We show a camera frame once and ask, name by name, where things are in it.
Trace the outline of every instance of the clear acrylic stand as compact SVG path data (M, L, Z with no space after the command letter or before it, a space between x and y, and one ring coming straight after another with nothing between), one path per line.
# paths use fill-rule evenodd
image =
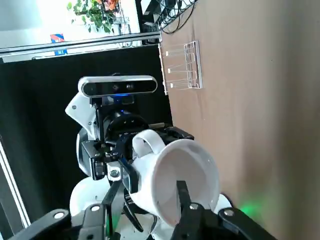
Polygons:
M164 91L202 89L199 42L163 47L159 44Z

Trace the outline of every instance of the screw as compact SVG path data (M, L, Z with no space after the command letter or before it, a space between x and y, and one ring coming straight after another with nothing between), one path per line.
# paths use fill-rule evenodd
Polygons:
M91 208L91 211L92 211L92 212L96 212L96 211L98 211L99 209L100 209L99 206L93 206L93 207Z
M190 209L192 209L192 210L197 210L197 209L198 209L198 204L191 203Z
M60 219L64 216L65 214L63 212L58 212L56 213L53 217L54 219Z
M235 212L232 211L231 209L228 209L224 211L224 214L227 215L228 217L232 217L235 214Z
M120 172L118 170L112 170L110 172L110 176L113 178L119 177L119 175L120 175Z

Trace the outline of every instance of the white mug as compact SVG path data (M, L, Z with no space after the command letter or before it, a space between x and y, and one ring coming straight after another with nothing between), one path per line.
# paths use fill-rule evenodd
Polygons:
M148 129L132 140L137 154L133 167L139 173L138 192L133 202L174 227L180 221L177 181L186 181L191 201L205 209L218 202L219 176L212 156L196 141L179 139L165 146L161 137Z

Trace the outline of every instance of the blue light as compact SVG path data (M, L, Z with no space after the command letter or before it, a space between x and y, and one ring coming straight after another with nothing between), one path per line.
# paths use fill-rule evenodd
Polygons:
M129 96L129 94L126 93L121 93L121 94L115 94L116 97L125 97L125 96Z

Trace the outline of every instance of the red and blue label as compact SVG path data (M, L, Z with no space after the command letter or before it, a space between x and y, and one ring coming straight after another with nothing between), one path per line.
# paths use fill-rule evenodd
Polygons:
M51 34L50 37L52 43L60 43L65 41L65 37L63 34ZM56 56L64 54L68 54L67 50L54 51L54 55Z

